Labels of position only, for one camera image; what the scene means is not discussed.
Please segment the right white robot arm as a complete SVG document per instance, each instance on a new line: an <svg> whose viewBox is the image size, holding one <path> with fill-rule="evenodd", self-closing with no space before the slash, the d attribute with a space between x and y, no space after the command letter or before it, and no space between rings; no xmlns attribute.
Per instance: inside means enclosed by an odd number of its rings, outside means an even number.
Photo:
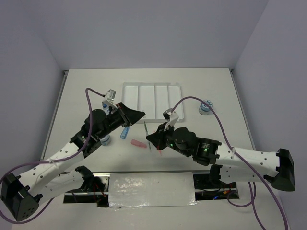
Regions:
<svg viewBox="0 0 307 230"><path fill-rule="evenodd" d="M209 166L209 184L220 187L234 182L266 181L280 191L295 190L294 161L287 149L273 152L228 147L225 143L200 138L186 127L159 125L146 139L158 150L171 148Z"/></svg>

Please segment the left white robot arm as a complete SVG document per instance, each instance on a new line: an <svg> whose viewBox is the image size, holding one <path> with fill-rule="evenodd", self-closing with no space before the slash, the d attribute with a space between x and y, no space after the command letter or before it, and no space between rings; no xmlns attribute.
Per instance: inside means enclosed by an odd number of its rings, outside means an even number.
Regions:
<svg viewBox="0 0 307 230"><path fill-rule="evenodd" d="M110 114L104 110L90 111L89 116L70 141L45 161L35 162L34 167L20 175L8 173L2 179L0 198L13 215L14 224L32 220L39 206L74 189L100 190L104 184L85 166L70 172L71 166L82 162L100 146L100 140L120 126L130 127L145 116L145 112L126 107L123 103L112 106Z"/></svg>

